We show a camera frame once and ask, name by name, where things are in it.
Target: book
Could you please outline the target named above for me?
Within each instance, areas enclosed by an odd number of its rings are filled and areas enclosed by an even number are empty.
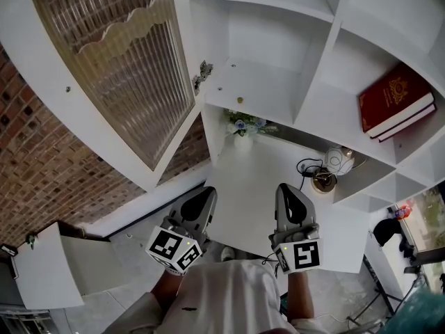
[[[411,124],[414,124],[417,120],[420,120],[424,118],[425,116],[431,114],[433,111],[436,111],[435,104],[431,104],[430,106],[427,106],[424,110],[416,113],[416,115],[412,116],[412,118],[409,118],[408,120],[402,122],[401,124],[397,125],[396,127],[393,127],[388,132],[385,132],[381,135],[379,135],[378,140],[379,142],[383,142],[390,138],[391,136],[394,136],[398,132],[402,131],[406,127],[410,126]]]
[[[426,80],[406,64],[399,63],[360,94],[363,132],[377,138],[396,127],[400,131],[401,125],[433,103]]]

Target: brick wall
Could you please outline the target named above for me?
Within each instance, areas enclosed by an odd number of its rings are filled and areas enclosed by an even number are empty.
[[[160,182],[207,158],[199,117]],[[142,194],[43,105],[0,45],[0,244],[56,220],[92,223]]]

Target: cabinet hinge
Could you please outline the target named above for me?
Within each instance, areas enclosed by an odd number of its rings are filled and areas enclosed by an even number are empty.
[[[193,88],[195,89],[195,95],[200,92],[200,84],[205,81],[213,70],[213,64],[207,64],[206,61],[202,61],[200,65],[200,76],[195,75],[192,79]]]

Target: white shoe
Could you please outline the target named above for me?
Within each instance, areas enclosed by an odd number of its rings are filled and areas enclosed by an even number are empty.
[[[235,260],[235,250],[229,246],[226,246],[221,251],[221,262]]]

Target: white t-shirt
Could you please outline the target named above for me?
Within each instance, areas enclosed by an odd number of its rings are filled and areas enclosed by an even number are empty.
[[[268,264],[234,260],[191,267],[164,317],[154,296],[146,293],[104,334],[258,334],[274,328],[327,333],[314,319],[290,324],[283,318],[277,282]]]

